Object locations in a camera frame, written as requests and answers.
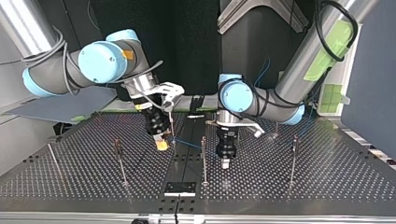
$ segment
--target light blue joint cap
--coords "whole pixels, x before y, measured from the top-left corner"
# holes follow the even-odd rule
[[[137,38],[136,32],[131,29],[117,31],[116,33],[113,33],[106,37],[106,41],[118,41],[123,39],[132,39],[140,42],[139,38]]]
[[[32,94],[39,96],[39,97],[51,97],[51,96],[59,96],[60,94],[55,94],[49,91],[43,90],[39,87],[30,77],[29,68],[25,68],[22,73],[23,77],[23,84],[26,89],[31,92]]]
[[[221,90],[222,104],[233,112],[244,112],[253,103],[253,93],[250,87],[240,80],[227,83]]]
[[[293,117],[291,117],[291,119],[283,122],[282,124],[289,124],[289,125],[295,125],[298,122],[300,122],[300,120],[303,118],[303,114],[305,112],[305,105],[300,105],[300,107],[298,107],[297,112],[293,115]]]
[[[219,77],[219,83],[225,82],[231,78],[242,78],[242,75],[239,74],[221,74]]]
[[[78,66],[88,80],[108,83],[116,81],[125,74],[128,61],[118,45],[97,41],[81,50],[78,55]]]

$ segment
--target perforated metal table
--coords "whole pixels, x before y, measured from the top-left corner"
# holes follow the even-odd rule
[[[242,130],[228,170],[220,169],[216,127],[206,126],[205,119],[175,114],[175,133],[198,146],[206,137],[208,186],[201,184],[200,148],[177,142],[158,151],[143,116],[101,113],[52,145],[59,165],[44,147],[0,177],[0,222],[32,217],[108,223],[131,223],[137,217],[153,222],[396,222],[396,173],[326,119],[280,125],[277,138],[274,122],[256,119],[266,134],[256,139]],[[295,134],[301,151],[290,183]],[[117,137],[128,187],[122,185],[113,152]],[[195,197],[165,197],[169,182],[196,183]]]

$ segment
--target metal plate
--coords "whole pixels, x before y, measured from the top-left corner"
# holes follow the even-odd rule
[[[175,132],[178,134],[182,134],[184,118],[183,114],[175,114]],[[106,209],[103,212],[110,209],[115,212],[158,213],[158,208],[162,206],[163,182],[174,149],[171,144],[170,149],[158,151],[154,140],[146,133],[144,123],[145,118],[140,114],[95,116],[53,146],[59,169],[45,148],[11,171],[12,174],[8,174],[10,179],[0,179],[0,202],[8,203],[8,206],[0,205],[0,208],[59,210],[57,206],[31,207],[30,202],[39,200],[40,205],[51,201],[68,201],[76,205],[74,208],[67,207],[67,211],[79,211],[81,208],[85,211],[97,211],[99,208],[101,211],[100,203],[107,203],[103,206]],[[129,182],[127,188],[122,185],[120,164],[114,155],[113,146],[117,137],[121,139],[124,149],[123,164]],[[91,202],[96,202],[96,205],[90,207]]]
[[[206,127],[203,120],[186,121],[182,114],[175,120],[177,136],[184,141],[199,146],[206,135],[207,187],[199,183],[202,160],[182,158],[199,158],[199,148],[178,143],[181,158],[174,157],[173,147],[155,149],[140,125],[141,115],[101,114],[54,145],[61,175],[44,148],[1,176],[0,213],[396,217],[396,173],[327,120],[304,118],[297,126],[280,125],[274,138],[275,124],[257,119],[267,133],[256,139],[241,131],[229,170],[220,169],[214,153],[216,128]],[[301,136],[302,149],[290,186],[295,134]],[[127,189],[114,159],[116,137],[126,149]],[[164,198],[166,183],[176,180],[196,182],[195,198]]]
[[[327,120],[297,126],[256,119],[267,133],[240,132],[237,157],[221,170],[216,127],[206,129],[209,186],[197,214],[396,216],[396,173]],[[291,141],[301,138],[294,184]]]

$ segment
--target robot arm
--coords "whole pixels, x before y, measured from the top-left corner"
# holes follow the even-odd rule
[[[133,30],[109,35],[71,54],[67,43],[45,18],[36,0],[0,1],[0,23],[20,51],[27,68],[23,83],[34,95],[58,96],[101,83],[123,83],[135,108],[146,117],[146,129],[160,150],[182,87],[160,84],[151,73],[140,40]]]
[[[342,61],[332,55],[345,55],[356,38],[358,22],[362,22],[377,3],[378,0],[318,1],[315,25],[272,90],[254,88],[241,75],[220,75],[219,112],[214,123],[218,126],[217,154],[222,159],[223,168],[228,168],[230,159],[236,155],[233,142],[237,139],[238,127],[243,126],[241,124],[248,123],[248,129],[256,133],[256,137],[263,133],[257,124],[240,118],[240,114],[297,124],[304,114],[302,100],[323,74]]]

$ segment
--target black curtain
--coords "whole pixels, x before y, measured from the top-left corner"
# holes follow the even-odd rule
[[[161,82],[186,94],[214,94],[219,78],[219,0],[94,0],[93,11],[105,37],[134,29]]]

